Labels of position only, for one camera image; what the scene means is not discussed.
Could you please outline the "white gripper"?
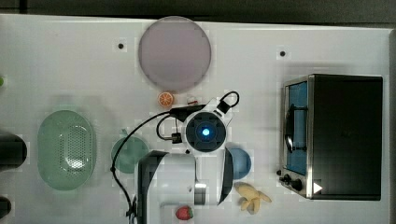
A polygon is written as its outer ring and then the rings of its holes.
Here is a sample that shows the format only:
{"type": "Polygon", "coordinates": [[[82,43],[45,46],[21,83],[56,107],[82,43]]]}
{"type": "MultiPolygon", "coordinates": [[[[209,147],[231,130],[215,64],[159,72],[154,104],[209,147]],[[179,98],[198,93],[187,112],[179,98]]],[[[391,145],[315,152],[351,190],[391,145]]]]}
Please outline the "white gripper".
{"type": "Polygon", "coordinates": [[[183,123],[182,139],[189,150],[210,153],[224,147],[227,126],[233,118],[231,106],[224,99],[212,99],[183,123]]]}

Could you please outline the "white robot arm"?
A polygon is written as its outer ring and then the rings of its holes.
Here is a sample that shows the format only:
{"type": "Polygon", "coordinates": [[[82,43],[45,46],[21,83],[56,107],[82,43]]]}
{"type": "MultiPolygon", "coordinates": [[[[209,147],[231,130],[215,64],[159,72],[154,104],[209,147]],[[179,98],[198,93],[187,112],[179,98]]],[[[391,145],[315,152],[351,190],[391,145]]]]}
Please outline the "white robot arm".
{"type": "Polygon", "coordinates": [[[233,185],[233,157],[226,148],[231,108],[213,99],[169,111],[182,122],[171,140],[184,147],[174,153],[152,150],[138,162],[132,224],[163,224],[166,205],[216,206],[227,198],[233,185]]]}

